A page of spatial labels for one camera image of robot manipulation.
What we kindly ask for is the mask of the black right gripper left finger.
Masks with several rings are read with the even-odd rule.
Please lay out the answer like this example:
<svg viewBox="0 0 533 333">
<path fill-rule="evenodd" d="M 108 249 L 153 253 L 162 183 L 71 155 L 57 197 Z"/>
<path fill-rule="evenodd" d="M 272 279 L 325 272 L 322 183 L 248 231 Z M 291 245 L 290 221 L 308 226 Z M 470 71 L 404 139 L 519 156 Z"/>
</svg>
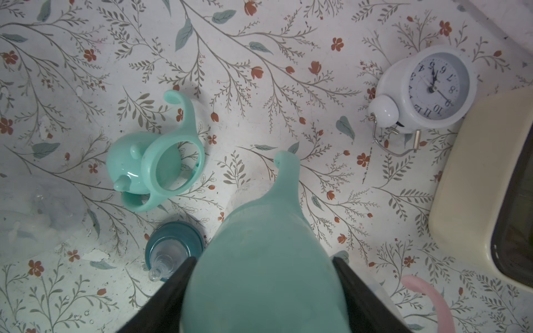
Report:
<svg viewBox="0 0 533 333">
<path fill-rule="evenodd" d="M 180 332 L 185 292 L 196 264 L 196 258 L 187 258 L 147 304 L 118 332 Z"/>
</svg>

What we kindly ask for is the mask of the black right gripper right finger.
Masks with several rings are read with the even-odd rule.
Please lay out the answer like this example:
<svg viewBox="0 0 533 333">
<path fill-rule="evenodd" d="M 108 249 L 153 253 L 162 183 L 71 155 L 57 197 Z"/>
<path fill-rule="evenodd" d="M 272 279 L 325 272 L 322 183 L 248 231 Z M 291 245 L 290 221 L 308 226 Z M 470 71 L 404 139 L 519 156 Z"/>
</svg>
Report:
<svg viewBox="0 0 533 333">
<path fill-rule="evenodd" d="M 411 332 L 343 259 L 334 257 L 333 266 L 344 292 L 351 332 Z"/>
</svg>

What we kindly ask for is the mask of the mint bear cap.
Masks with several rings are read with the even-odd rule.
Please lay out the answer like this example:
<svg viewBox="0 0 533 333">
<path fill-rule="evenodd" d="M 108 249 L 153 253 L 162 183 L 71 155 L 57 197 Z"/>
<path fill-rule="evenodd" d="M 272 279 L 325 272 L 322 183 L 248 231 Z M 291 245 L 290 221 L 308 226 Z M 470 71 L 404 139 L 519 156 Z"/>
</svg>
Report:
<svg viewBox="0 0 533 333">
<path fill-rule="evenodd" d="M 184 332 L 349 332 L 333 261 L 290 213 L 229 217 L 185 294 Z"/>
</svg>

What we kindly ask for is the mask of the clear bottle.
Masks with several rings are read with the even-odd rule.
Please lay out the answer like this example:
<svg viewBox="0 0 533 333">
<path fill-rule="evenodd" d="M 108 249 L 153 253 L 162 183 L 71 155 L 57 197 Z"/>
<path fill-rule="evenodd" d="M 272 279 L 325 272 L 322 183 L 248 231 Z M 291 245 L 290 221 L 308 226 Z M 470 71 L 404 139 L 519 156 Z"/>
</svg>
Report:
<svg viewBox="0 0 533 333">
<path fill-rule="evenodd" d="M 86 205 L 78 190 L 49 176 L 1 177 L 1 264 L 50 251 L 83 229 Z"/>
</svg>

